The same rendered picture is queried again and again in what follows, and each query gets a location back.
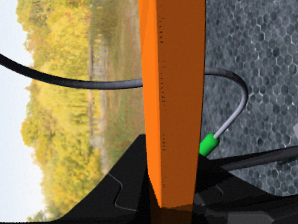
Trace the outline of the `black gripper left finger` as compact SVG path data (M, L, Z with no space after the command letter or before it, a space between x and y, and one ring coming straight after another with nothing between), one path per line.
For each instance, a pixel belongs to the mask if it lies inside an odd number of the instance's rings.
M138 136L96 188L59 220L0 224L152 224L146 133Z

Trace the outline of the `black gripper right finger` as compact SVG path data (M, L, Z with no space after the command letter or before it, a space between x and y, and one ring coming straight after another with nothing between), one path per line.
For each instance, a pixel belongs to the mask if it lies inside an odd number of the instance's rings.
M200 153L192 224L298 224L298 194L273 196Z

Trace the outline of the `orange handle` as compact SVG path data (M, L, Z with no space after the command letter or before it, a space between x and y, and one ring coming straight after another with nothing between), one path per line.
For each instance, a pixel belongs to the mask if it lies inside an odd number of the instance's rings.
M138 0L152 224L192 224L206 0Z

